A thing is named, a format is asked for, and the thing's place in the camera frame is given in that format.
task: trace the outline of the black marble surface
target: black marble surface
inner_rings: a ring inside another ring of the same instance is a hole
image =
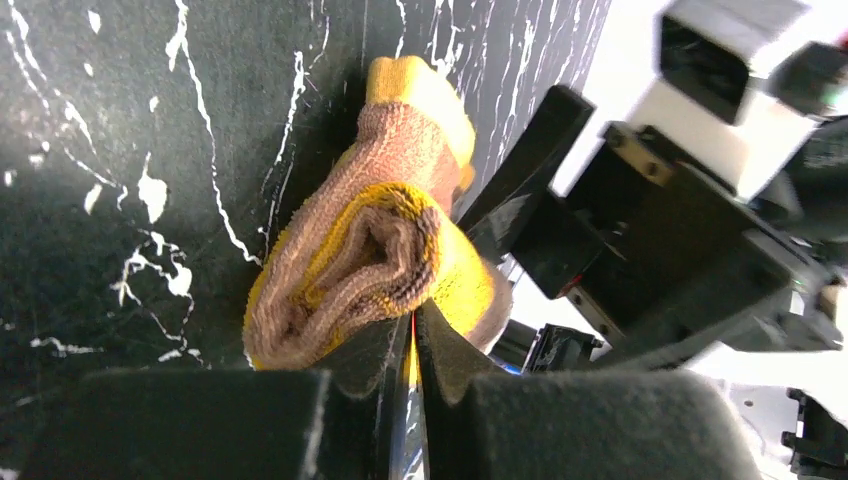
[[[247,291],[351,143],[377,56],[478,130],[471,195],[610,0],[0,2],[0,478],[80,375],[246,365]]]

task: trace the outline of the rolled towel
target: rolled towel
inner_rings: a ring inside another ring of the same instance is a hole
[[[251,290],[244,343],[257,368],[308,367],[431,297],[480,349],[506,324],[508,282],[450,221],[474,144],[453,87],[420,58],[377,59],[358,126]]]

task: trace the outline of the white marble vein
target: white marble vein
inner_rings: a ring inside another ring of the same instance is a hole
[[[162,278],[166,282],[168,291],[172,295],[174,295],[175,297],[187,299],[189,301],[189,305],[186,308],[186,312],[181,320],[181,328],[179,334],[173,334],[168,331],[168,329],[165,328],[165,325],[154,312],[148,312],[150,317],[156,322],[157,327],[167,340],[179,342],[180,345],[176,349],[176,351],[180,353],[180,355],[178,356],[182,356],[183,352],[188,353],[189,355],[194,357],[198,361],[198,363],[203,365],[204,362],[200,357],[200,351],[197,349],[188,348],[188,340],[182,334],[195,308],[194,297],[190,292],[193,275],[192,271],[185,266],[185,252],[183,252],[179,245],[170,243],[165,240],[165,237],[159,232],[146,230],[139,231],[148,235],[150,237],[150,241],[137,246],[135,250],[133,250],[132,254],[129,256],[129,258],[124,260],[124,267],[121,271],[121,278],[111,285],[112,290],[116,291],[118,294],[118,305],[123,306],[125,299],[129,298],[138,306],[144,308],[144,303],[132,291],[132,287],[130,286],[129,281],[130,278],[138,272],[141,272],[147,268],[153,270],[160,278]],[[167,256],[168,261],[171,263],[171,266],[173,267],[176,273],[170,273],[166,271],[165,268],[162,267],[162,265],[148,259],[141,253],[142,248],[151,245],[155,246],[157,257]]]
[[[362,9],[362,48],[359,55],[361,57],[359,67],[363,70],[365,70],[365,45],[368,39],[368,2],[369,0],[362,2],[364,8]]]
[[[212,132],[212,119],[209,117],[209,112],[206,110],[206,102],[203,100],[203,84],[197,76],[197,71],[194,67],[194,62],[191,60],[191,54],[189,53],[188,48],[188,6],[186,6],[182,0],[175,0],[174,3],[177,6],[177,31],[174,33],[171,40],[169,40],[165,45],[165,53],[169,58],[168,68],[171,71],[174,71],[177,55],[179,52],[183,52],[183,56],[185,56],[186,63],[188,64],[189,77],[191,77],[191,81],[194,83],[194,89],[197,95],[197,111],[203,118],[206,125],[206,133],[209,134],[209,140],[212,144],[212,158],[210,160],[212,164],[212,189],[215,191],[215,203],[218,207],[218,214],[223,220],[224,229],[227,231],[230,243],[241,250],[244,260],[247,262],[253,262],[257,265],[262,265],[262,261],[259,257],[252,255],[247,250],[247,245],[238,238],[230,222],[230,215],[224,208],[221,189],[218,187],[217,145],[215,142],[215,134]]]
[[[403,25],[403,31],[398,38],[397,49],[395,49],[395,58],[398,58],[401,50],[403,50],[403,37],[406,36],[406,8],[403,6],[403,0],[395,0],[395,5],[397,5],[398,13],[400,13],[400,23]]]
[[[0,480],[17,480],[18,471],[0,467]]]
[[[55,355],[57,357],[67,357],[68,355],[78,355],[82,353],[97,353],[102,352],[102,348],[95,347],[80,347],[77,345],[64,344],[60,342],[56,337],[47,337],[44,339],[41,338],[33,338],[29,342],[29,346],[32,348],[38,347],[49,347],[53,346],[56,348]]]
[[[423,473],[424,465],[423,465],[423,463],[421,463],[422,453],[423,453],[423,450],[420,449],[420,448],[415,452],[415,457],[412,458],[412,461],[410,462],[410,466],[417,464],[418,468],[416,468],[414,471],[406,472],[404,474],[405,476],[403,477],[404,480],[424,480],[424,473]]]
[[[462,29],[457,27],[454,23],[453,0],[447,0],[448,14],[450,15],[450,36],[448,37],[448,44],[445,48],[444,56],[441,58],[436,56],[439,46],[439,29],[437,28],[437,25],[442,15],[442,5],[444,3],[445,0],[436,0],[433,21],[431,23],[433,38],[430,42],[428,42],[427,47],[430,49],[430,65],[435,67],[436,72],[443,77],[446,77],[453,71],[454,65],[456,65],[457,60],[462,55],[464,45],[461,42],[456,41],[456,34],[462,32]]]
[[[582,10],[581,2],[582,2],[582,0],[575,0],[574,2],[572,2],[571,8],[568,11],[569,14],[573,15],[573,23],[571,24],[571,33],[576,33],[577,30],[580,28],[580,23],[579,23],[580,22],[580,12]],[[557,28],[557,31],[554,35],[559,35],[561,33],[563,27],[565,27],[566,25],[567,25],[566,22],[563,22],[562,24],[560,24],[559,28]],[[570,78],[568,78],[568,79],[564,78],[565,77],[565,70],[573,65],[574,60],[579,60],[579,59],[575,58],[575,57],[580,56],[579,52],[577,52],[576,49],[582,48],[582,46],[577,45],[575,42],[567,42],[567,43],[568,43],[568,55],[566,55],[565,61],[562,62],[562,66],[560,67],[559,74],[557,75],[557,82],[558,83],[570,84],[570,83],[573,83],[576,76],[575,76],[574,73],[572,73],[572,76]]]
[[[97,149],[94,148],[94,141],[91,139],[91,132],[88,129],[88,123],[80,115],[76,105],[70,101],[65,101],[65,119],[69,122],[76,122],[85,139],[88,140],[88,145],[91,147],[91,152],[96,156]]]
[[[29,164],[32,165],[32,167],[36,170],[38,170],[39,168],[41,168],[42,165],[44,165],[45,158],[43,153],[33,153],[27,158],[29,159]]]
[[[144,167],[141,178],[138,179],[138,199],[147,207],[147,218],[151,224],[156,223],[165,211],[168,201],[168,184],[148,174],[151,153],[144,156]]]
[[[510,32],[509,32],[509,47],[510,48],[512,48],[512,44],[513,44],[514,41],[515,41],[515,34],[510,30]],[[499,117],[500,112],[501,112],[501,99],[504,96],[504,91],[510,90],[509,83],[507,82],[507,77],[509,76],[509,69],[510,69],[511,64],[512,64],[512,55],[509,55],[506,59],[506,68],[504,68],[503,77],[501,77],[501,85],[503,85],[503,88],[501,89],[500,92],[498,92],[498,96],[495,98],[495,118],[494,118],[494,124],[495,125],[501,125],[501,123],[499,123],[498,117]],[[502,136],[505,133],[506,133],[505,131],[499,132],[497,128],[493,128],[492,133],[489,134],[489,151],[487,152],[487,155],[486,155],[486,163],[485,163],[485,165],[483,165],[483,174],[482,174],[482,178],[483,178],[484,181],[486,181],[489,178],[489,166],[492,165],[495,168],[497,168],[498,162],[500,161],[498,159],[498,157],[495,157],[494,162],[491,161],[492,160],[492,147],[494,147],[496,144],[500,143],[500,142],[495,142],[495,134]]]
[[[100,175],[99,173],[95,172],[93,168],[89,167],[88,165],[86,165],[81,160],[77,160],[77,157],[74,156],[74,154],[71,153],[70,150],[68,150],[68,147],[64,147],[63,150],[65,152],[65,155],[67,155],[68,158],[70,158],[72,162],[74,162],[78,167],[83,169],[83,171],[85,171],[86,173],[88,173],[88,174],[92,175],[94,178],[96,178],[98,181],[100,181],[100,183],[102,183],[104,185],[109,185],[112,188],[118,188],[117,183],[115,183],[112,180],[107,179],[103,175]]]
[[[535,23],[536,25],[540,24],[539,18],[541,16],[543,6],[544,5],[539,6],[539,10],[536,12],[536,23]],[[558,7],[559,7],[559,1],[558,0],[552,0],[551,1],[551,10],[548,13],[548,38],[546,38],[543,42],[540,42],[542,44],[542,50],[539,53],[539,63],[540,64],[546,58],[546,54],[548,52],[549,46],[553,46],[553,48],[555,48],[555,49],[560,48],[559,45],[556,43],[557,37],[556,37],[556,32],[554,31],[554,25],[555,25],[554,20],[556,19]],[[533,84],[534,85],[539,84],[539,75],[542,73],[542,71],[543,70],[541,68],[537,68],[536,72],[533,74]],[[529,114],[532,114],[533,111],[535,111],[535,100],[537,100],[538,96],[539,95],[533,96],[534,97],[533,98],[534,105],[533,105],[533,109],[528,111]]]
[[[35,84],[32,79],[32,75],[29,73],[29,69],[24,63],[23,57],[21,57],[20,52],[18,51],[17,42],[15,41],[15,37],[12,36],[12,32],[6,30],[6,41],[9,42],[9,46],[12,47],[12,57],[15,59],[15,63],[18,64],[18,69],[21,71],[21,75],[24,77],[24,81],[26,81],[27,86],[30,90],[35,92],[35,95],[41,101],[41,105],[44,107],[44,112],[49,116],[50,115],[50,103],[47,101],[47,98],[41,93],[41,90]]]
[[[486,10],[486,14],[484,16],[483,24],[489,25],[492,22],[492,11],[495,8],[494,2],[488,2],[489,8]],[[475,55],[474,67],[477,71],[476,76],[474,77],[473,83],[471,84],[471,91],[474,92],[474,96],[476,98],[476,102],[478,107],[480,106],[480,96],[483,92],[482,85],[486,75],[486,65],[487,59],[489,58],[488,50],[489,50],[489,29],[483,29],[483,38],[480,41],[481,52],[478,55]]]
[[[7,187],[11,187],[15,183],[15,177],[18,176],[18,171],[15,169],[6,170],[3,172],[3,183]]]
[[[253,364],[253,359],[250,358],[250,354],[247,353],[247,349],[242,350],[242,354],[244,355],[244,359],[247,360],[247,366],[250,367],[251,370],[256,370],[256,365]]]
[[[83,208],[85,209],[85,213],[91,215],[91,210],[94,208],[94,204],[97,203],[97,199],[100,198],[100,192],[103,191],[103,185],[99,183],[95,183],[91,190],[85,194],[85,200],[83,200]]]
[[[29,24],[27,24],[26,19],[21,14],[21,12],[15,8],[15,1],[9,0],[9,8],[12,10],[12,21],[15,22],[15,25],[18,27],[18,32],[20,34],[21,43],[24,46],[24,58],[26,58],[29,66],[32,67],[33,70],[38,73],[42,80],[47,81],[47,76],[44,75],[44,72],[41,71],[41,67],[38,65],[38,62],[35,60],[35,56],[32,54],[32,50],[29,48],[29,43],[27,43],[27,35],[29,35]]]
[[[171,359],[174,359],[174,358],[179,358],[179,357],[182,357],[182,356],[183,356],[183,354],[179,350],[175,349],[175,350],[171,350],[170,352],[164,353],[162,356],[159,357],[158,360],[159,360],[159,363],[162,363],[162,362],[167,362],[168,360],[171,360]]]
[[[577,30],[578,21],[580,20],[580,11],[582,11],[583,3],[586,0],[576,0],[578,12],[575,14],[574,20],[574,30]],[[597,47],[597,42],[601,34],[601,29],[603,28],[603,22],[598,21],[598,16],[603,15],[606,12],[604,8],[603,2],[594,2],[592,4],[592,9],[589,12],[589,19],[582,24],[589,25],[589,32],[587,35],[588,38],[588,48],[590,51],[594,52]],[[570,83],[574,83],[578,77],[586,77],[589,73],[589,67],[592,64],[594,56],[590,55],[581,55],[578,59],[577,68],[574,69],[574,72],[571,75]]]
[[[100,33],[100,14],[97,12],[88,11],[88,24],[91,26],[91,30],[97,34]]]
[[[533,48],[533,40],[535,36],[536,27],[533,25],[533,22],[526,19],[524,25],[524,38],[521,44],[521,56],[518,60],[518,71],[515,74],[515,83],[513,84],[512,93],[510,95],[511,101],[509,104],[509,113],[507,113],[506,119],[504,119],[503,134],[500,135],[500,142],[498,142],[498,154],[494,159],[496,165],[500,165],[500,163],[503,162],[503,159],[506,156],[507,142],[512,139],[516,116],[518,115],[518,112],[516,111],[518,94],[521,91],[521,87],[524,85],[524,74],[527,73],[527,65],[530,63],[530,54]]]
[[[479,47],[479,44],[478,42],[470,42],[466,45],[468,49],[462,52],[464,62],[460,64],[459,60],[457,60],[457,63],[454,66],[454,68],[456,69],[456,89],[459,92],[459,99],[462,101],[463,104],[466,104],[466,98],[468,98],[469,93],[469,82],[466,80],[466,78],[470,79],[474,76],[475,73],[478,73],[474,72],[473,69],[469,69],[468,67],[477,64],[477,59],[474,58],[474,48]]]
[[[117,208],[119,212],[124,211],[124,208],[121,206],[121,202],[123,202],[128,196],[130,196],[130,191],[127,190],[127,187],[121,185],[121,193],[118,195],[118,199],[115,200],[115,208]]]
[[[309,68],[315,66],[318,63],[318,60],[324,57],[324,50],[327,49],[327,41],[330,39],[330,17],[324,17],[324,40],[321,41],[321,51],[318,52],[318,55],[315,55],[315,58],[312,59],[312,62],[309,64]]]
[[[24,405],[29,405],[30,403],[36,401],[36,399],[37,399],[37,397],[33,397],[33,396],[19,398],[18,400],[15,401],[15,406],[16,407],[23,407]]]
[[[321,53],[319,56],[323,54],[324,48],[326,47],[326,38],[329,35],[329,23],[326,24],[325,30],[325,41],[324,46],[321,49]],[[298,108],[298,100],[300,100],[300,96],[306,92],[306,76],[308,72],[303,67],[303,52],[295,51],[294,52],[294,80],[292,81],[292,95],[289,98],[289,109],[286,114],[286,123],[283,126],[283,138],[280,140],[280,147],[277,150],[277,155],[274,157],[274,162],[271,164],[271,167],[268,169],[268,172],[265,174],[265,178],[262,180],[262,190],[265,190],[265,187],[268,183],[268,180],[271,177],[271,174],[276,169],[276,166],[279,165],[283,161],[283,155],[286,152],[286,146],[288,145],[289,135],[294,128],[294,117],[297,114]],[[274,221],[274,217],[279,213],[280,205],[282,203],[283,194],[286,191],[286,186],[288,185],[289,175],[291,175],[292,168],[294,167],[294,159],[289,162],[288,169],[286,171],[285,179],[283,180],[282,185],[280,185],[275,191],[274,199],[271,200],[271,205],[268,210],[268,223],[263,228],[262,234],[265,237],[265,254],[268,255],[270,253],[270,233],[271,233],[271,224]]]

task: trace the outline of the folded cloth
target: folded cloth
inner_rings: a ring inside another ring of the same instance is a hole
[[[358,126],[251,289],[243,338],[256,368],[308,367],[428,298],[480,349],[506,324],[508,282],[449,218],[473,178],[474,130],[453,87],[420,58],[377,59]]]

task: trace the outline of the white robot part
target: white robot part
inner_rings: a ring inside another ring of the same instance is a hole
[[[632,111],[752,200],[801,147],[818,118],[773,93],[781,67],[809,42],[835,44],[848,3],[678,0],[661,16],[659,76]]]
[[[736,125],[728,125],[662,78],[654,81],[628,119],[651,125],[735,189],[753,199],[800,148],[816,120],[762,92],[751,92]]]

